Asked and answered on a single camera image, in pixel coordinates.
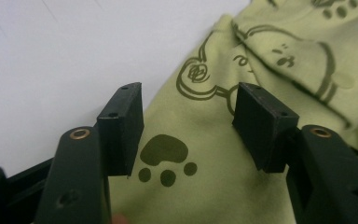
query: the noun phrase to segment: dark green paw print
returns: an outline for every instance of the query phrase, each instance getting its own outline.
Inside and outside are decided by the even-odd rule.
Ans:
[[[182,163],[186,160],[187,155],[188,148],[185,143],[175,137],[159,134],[150,139],[142,149],[141,160],[147,165],[157,166],[162,161]],[[184,167],[184,173],[191,176],[197,172],[197,169],[196,163],[188,162]],[[152,173],[149,168],[144,168],[138,176],[139,180],[145,183],[151,179]],[[176,173],[172,170],[165,170],[160,175],[161,184],[165,187],[172,186],[175,180]]]
[[[344,19],[350,10],[358,7],[358,0],[312,0],[312,3],[315,7],[324,9],[322,13],[327,20],[334,16]]]

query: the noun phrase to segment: white background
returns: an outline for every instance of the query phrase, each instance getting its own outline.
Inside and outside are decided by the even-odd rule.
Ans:
[[[0,166],[12,176],[92,126],[120,86],[144,108],[223,14],[249,0],[0,0]]]

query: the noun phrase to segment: light green cloth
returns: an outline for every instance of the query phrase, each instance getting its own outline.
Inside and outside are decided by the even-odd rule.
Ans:
[[[258,172],[231,125],[238,83],[263,86],[358,148],[358,1],[252,2],[223,16],[145,111],[112,209],[138,223],[295,223],[285,174]]]

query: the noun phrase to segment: brass insert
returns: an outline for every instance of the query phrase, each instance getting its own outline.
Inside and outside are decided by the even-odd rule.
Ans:
[[[319,137],[323,137],[323,138],[331,137],[331,133],[322,128],[313,128],[310,131]]]
[[[69,135],[72,139],[79,140],[83,139],[90,135],[90,131],[88,129],[77,129],[71,132],[71,135]]]

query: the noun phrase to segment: clamp jaw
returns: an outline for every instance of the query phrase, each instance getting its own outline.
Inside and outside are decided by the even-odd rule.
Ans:
[[[233,125],[255,166],[289,171],[287,187],[296,221],[358,223],[358,158],[332,130],[307,125],[266,90],[240,83]]]

